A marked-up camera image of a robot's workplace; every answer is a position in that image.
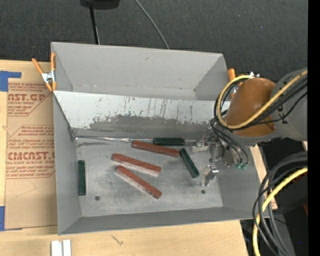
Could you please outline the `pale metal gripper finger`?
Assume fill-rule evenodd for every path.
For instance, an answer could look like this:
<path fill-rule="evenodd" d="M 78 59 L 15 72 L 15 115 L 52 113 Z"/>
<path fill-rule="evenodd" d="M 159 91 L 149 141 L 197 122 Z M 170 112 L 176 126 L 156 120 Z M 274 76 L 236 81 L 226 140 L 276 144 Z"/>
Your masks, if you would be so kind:
<path fill-rule="evenodd" d="M 192 145 L 192 152 L 193 153 L 199 153 L 204 152 L 209 149 L 209 145 L 207 142 L 197 142 Z"/>
<path fill-rule="evenodd" d="M 207 187 L 219 172 L 219 169 L 214 164 L 206 166 L 202 175 L 201 185 Z"/>

